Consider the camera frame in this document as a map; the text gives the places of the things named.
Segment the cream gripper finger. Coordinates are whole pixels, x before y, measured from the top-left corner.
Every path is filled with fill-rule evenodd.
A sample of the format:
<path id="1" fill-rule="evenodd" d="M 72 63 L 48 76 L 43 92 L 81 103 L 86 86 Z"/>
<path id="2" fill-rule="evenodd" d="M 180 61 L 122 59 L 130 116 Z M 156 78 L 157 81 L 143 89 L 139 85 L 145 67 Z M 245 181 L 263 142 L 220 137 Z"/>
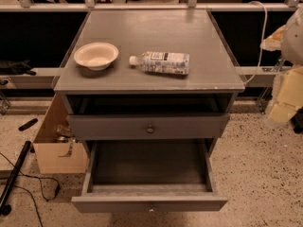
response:
<path id="1" fill-rule="evenodd" d="M 274 78 L 272 99 L 266 108 L 267 125 L 285 125 L 303 107 L 303 66 L 296 65 Z"/>
<path id="2" fill-rule="evenodd" d="M 267 51 L 276 51 L 281 49 L 281 40 L 283 37 L 285 26 L 278 28 L 273 34 L 264 39 L 260 47 Z"/>

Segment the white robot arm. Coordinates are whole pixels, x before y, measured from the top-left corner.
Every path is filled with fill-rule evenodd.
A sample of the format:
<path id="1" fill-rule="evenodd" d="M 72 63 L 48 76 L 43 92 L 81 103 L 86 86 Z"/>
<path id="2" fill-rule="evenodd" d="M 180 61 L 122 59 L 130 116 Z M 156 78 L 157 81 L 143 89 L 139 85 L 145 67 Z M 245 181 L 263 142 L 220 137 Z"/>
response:
<path id="1" fill-rule="evenodd" d="M 286 73 L 276 75 L 273 98 L 266 109 L 268 124 L 277 127 L 290 121 L 303 107 L 303 8 L 298 8 L 260 47 L 280 50 L 282 59 L 293 64 Z"/>

